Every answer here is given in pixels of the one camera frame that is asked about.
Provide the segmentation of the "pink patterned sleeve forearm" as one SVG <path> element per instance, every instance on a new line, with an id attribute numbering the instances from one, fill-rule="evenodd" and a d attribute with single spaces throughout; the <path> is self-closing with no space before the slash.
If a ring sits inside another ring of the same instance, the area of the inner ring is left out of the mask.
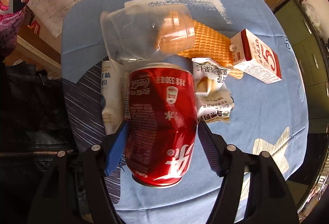
<path id="1" fill-rule="evenodd" d="M 17 34 L 24 19 L 25 8 L 17 13 L 1 15 L 0 46 L 1 62 L 4 61 L 16 48 Z"/>

